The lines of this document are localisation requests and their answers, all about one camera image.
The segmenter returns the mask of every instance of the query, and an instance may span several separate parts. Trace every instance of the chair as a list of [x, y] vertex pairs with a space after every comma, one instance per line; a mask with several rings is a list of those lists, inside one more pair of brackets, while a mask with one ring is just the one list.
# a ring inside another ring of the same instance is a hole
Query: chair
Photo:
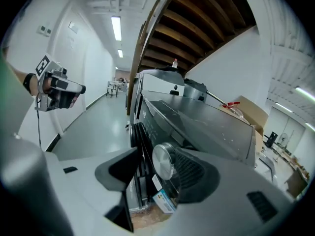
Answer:
[[116, 84], [113, 84], [112, 87], [111, 87], [111, 84], [108, 85], [108, 87], [107, 87], [107, 92], [106, 92], [106, 96], [107, 96], [109, 90], [111, 90], [110, 97], [113, 96], [113, 90], [115, 90], [115, 92], [116, 92], [116, 97], [117, 97], [117, 93], [118, 93], [118, 92], [117, 92], [117, 85], [116, 85]]

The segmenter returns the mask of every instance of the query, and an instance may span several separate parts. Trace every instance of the wooden ceiling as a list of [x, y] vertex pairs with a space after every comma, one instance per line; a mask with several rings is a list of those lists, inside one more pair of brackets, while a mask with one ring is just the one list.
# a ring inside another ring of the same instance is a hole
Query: wooden ceiling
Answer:
[[166, 0], [146, 37], [138, 71], [178, 59], [186, 74], [255, 24], [246, 0]]

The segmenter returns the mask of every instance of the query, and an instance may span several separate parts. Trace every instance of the hallway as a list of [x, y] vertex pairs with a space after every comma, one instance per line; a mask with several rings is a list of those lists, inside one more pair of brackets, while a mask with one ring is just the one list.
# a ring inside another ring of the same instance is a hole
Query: hallway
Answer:
[[52, 152], [64, 161], [130, 147], [125, 100], [123, 92], [102, 97], [71, 124]]

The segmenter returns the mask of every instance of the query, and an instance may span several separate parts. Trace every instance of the fluorescent light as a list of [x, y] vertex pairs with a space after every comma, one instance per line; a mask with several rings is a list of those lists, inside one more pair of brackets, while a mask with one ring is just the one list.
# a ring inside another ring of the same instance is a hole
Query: fluorescent light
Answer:
[[304, 96], [308, 97], [312, 101], [315, 101], [315, 96], [311, 95], [309, 92], [306, 92], [305, 90], [301, 89], [300, 87], [297, 87], [295, 90], [303, 94]]
[[286, 107], [284, 107], [283, 105], [280, 105], [278, 102], [276, 102], [276, 104], [282, 108], [284, 108], [285, 110], [289, 111], [290, 113], [293, 113], [293, 111], [291, 111], [290, 109], [287, 109]]
[[112, 24], [113, 24], [115, 39], [117, 41], [121, 41], [122, 40], [122, 28], [120, 25], [120, 17], [112, 17]]
[[122, 50], [118, 50], [118, 54], [119, 54], [119, 57], [123, 58], [123, 51]]
[[305, 123], [308, 127], [310, 127], [313, 131], [315, 131], [315, 128], [312, 126], [312, 125], [310, 125], [309, 123]]

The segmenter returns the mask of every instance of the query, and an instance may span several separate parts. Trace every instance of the wooden beam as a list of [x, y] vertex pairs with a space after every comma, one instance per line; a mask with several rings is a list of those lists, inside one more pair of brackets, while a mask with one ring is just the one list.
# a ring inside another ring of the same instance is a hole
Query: wooden beam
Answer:
[[221, 6], [235, 24], [241, 27], [246, 26], [246, 22], [233, 0], [222, 0]]
[[228, 15], [226, 14], [226, 12], [222, 9], [222, 7], [218, 4], [218, 2], [216, 0], [207, 0], [218, 12], [219, 14], [224, 18], [226, 24], [227, 24], [227, 28], [229, 28], [229, 30], [231, 32], [235, 32], [234, 29], [234, 25], [232, 23], [232, 21], [229, 19]]
[[143, 27], [143, 31], [142, 31], [142, 34], [141, 34], [141, 37], [140, 37], [140, 45], [141, 45], [141, 49], [143, 48], [143, 45], [144, 45], [144, 42], [147, 38], [147, 29], [148, 29], [148, 25], [149, 25], [149, 22], [153, 16], [153, 13], [154, 11], [156, 10], [157, 6], [158, 6], [158, 3], [160, 2], [161, 0], [156, 0], [155, 4], [153, 5], [152, 7], [152, 10], [150, 11], [149, 15], [148, 15], [148, 18], [147, 20], [145, 21], [145, 24], [144, 24], [144, 27]]
[[144, 45], [144, 40], [147, 37], [146, 31], [148, 29], [149, 22], [153, 16], [153, 13], [155, 9], [157, 8], [158, 3], [160, 0], [156, 0], [155, 4], [153, 5], [152, 10], [150, 11], [147, 20], [144, 22], [144, 24], [141, 26], [138, 40], [136, 43], [136, 48], [134, 50], [133, 54], [133, 60], [131, 65], [131, 71], [130, 71], [130, 79], [129, 79], [129, 90], [128, 90], [128, 102], [127, 102], [127, 115], [130, 115], [130, 108], [131, 108], [131, 100], [132, 100], [132, 92], [133, 92], [133, 79], [136, 76], [141, 60], [141, 50]]
[[166, 8], [168, 7], [168, 5], [171, 2], [172, 2], [172, 0], [164, 0], [164, 4], [160, 7], [160, 10], [158, 12], [158, 16], [155, 17], [155, 21], [153, 21], [153, 23], [152, 23], [152, 26], [149, 30], [149, 34], [148, 34], [146, 41], [144, 43], [144, 46], [142, 48], [140, 62], [144, 56], [146, 49], [148, 48], [150, 38], [152, 37], [153, 33], [155, 32], [156, 26], [158, 25], [159, 21], [161, 20], [161, 17], [163, 16], [164, 11], [166, 10]]
[[199, 18], [201, 18], [213, 31], [213, 33], [216, 35], [218, 39], [221, 41], [224, 41], [224, 35], [223, 32], [220, 30], [220, 28], [216, 25], [215, 22], [207, 15], [205, 14], [201, 9], [199, 9], [195, 4], [190, 2], [189, 0], [174, 0], [177, 3], [180, 3], [181, 5], [185, 6], [187, 9], [191, 10], [194, 14], [196, 14]]
[[200, 56], [204, 56], [205, 52], [202, 48], [200, 48], [198, 45], [196, 45], [194, 42], [192, 42], [189, 38], [185, 37], [184, 35], [180, 34], [179, 32], [166, 27], [164, 25], [158, 24], [156, 27], [156, 31], [160, 32], [162, 34], [165, 34], [173, 39], [176, 39], [177, 41], [183, 43], [184, 45], [191, 48], [194, 52], [196, 52]]
[[[228, 42], [230, 42], [232, 39], [236, 38], [237, 36], [239, 36], [240, 34], [246, 32], [247, 30], [249, 30], [250, 28], [254, 27], [253, 25], [250, 25], [250, 26], [247, 26], [246, 28], [243, 28], [243, 29], [237, 29], [235, 31], [235, 35], [232, 35], [232, 36], [228, 36], [225, 40], [224, 43], [220, 43], [219, 45], [217, 45], [217, 47], [214, 49], [214, 50], [211, 50], [209, 52], [206, 53], [206, 55], [202, 58], [199, 58], [198, 61], [197, 61], [197, 64], [198, 65], [200, 62], [202, 62], [204, 59], [206, 59], [207, 57], [209, 57], [212, 53], [216, 52], [218, 49], [220, 49], [223, 45], [227, 44]], [[193, 65], [191, 66], [187, 71], [189, 72], [190, 70], [192, 70], [196, 65]]]
[[[153, 50], [146, 50], [145, 52], [145, 56], [153, 58], [153, 59], [158, 59], [161, 60], [163, 62], [169, 63], [169, 64], [173, 64], [174, 59], [173, 57], [170, 57], [168, 55], [153, 51]], [[188, 69], [188, 65], [182, 61], [177, 61], [178, 62], [178, 66], [184, 70]]]
[[149, 60], [149, 59], [143, 59], [140, 66], [142, 65], [145, 65], [145, 66], [148, 66], [148, 67], [153, 67], [153, 68], [156, 68], [156, 67], [160, 67], [160, 68], [163, 68], [163, 67], [166, 67], [165, 65], [163, 64], [160, 64], [160, 63], [157, 63], [157, 62], [154, 62], [152, 60]]
[[194, 32], [210, 48], [215, 49], [216, 46], [215, 46], [214, 42], [212, 41], [212, 39], [209, 38], [207, 34], [205, 34], [201, 29], [199, 29], [196, 25], [194, 25], [192, 22], [190, 22], [186, 18], [184, 18], [181, 15], [178, 15], [177, 13], [175, 13], [174, 11], [171, 11], [168, 9], [164, 12], [164, 16], [176, 21], [177, 23], [179, 23], [183, 26], [185, 26], [190, 31]]
[[133, 60], [132, 60], [132, 65], [131, 65], [131, 70], [130, 70], [130, 78], [129, 78], [129, 90], [128, 90], [128, 102], [127, 102], [127, 115], [130, 115], [130, 108], [131, 108], [131, 100], [132, 100], [132, 93], [133, 93], [133, 79], [137, 74], [138, 67], [139, 67], [139, 57], [141, 53], [141, 46], [139, 44], [140, 38], [143, 32], [144, 24], [141, 26], [138, 40], [136, 43], [136, 48], [134, 50], [133, 54]]
[[186, 60], [188, 60], [189, 62], [195, 64], [197, 62], [196, 58], [192, 55], [190, 55], [189, 53], [183, 51], [182, 49], [178, 48], [177, 46], [171, 45], [169, 43], [166, 43], [160, 39], [157, 38], [151, 38], [150, 39], [150, 45], [159, 47], [161, 49], [167, 50], [171, 53], [174, 53]]

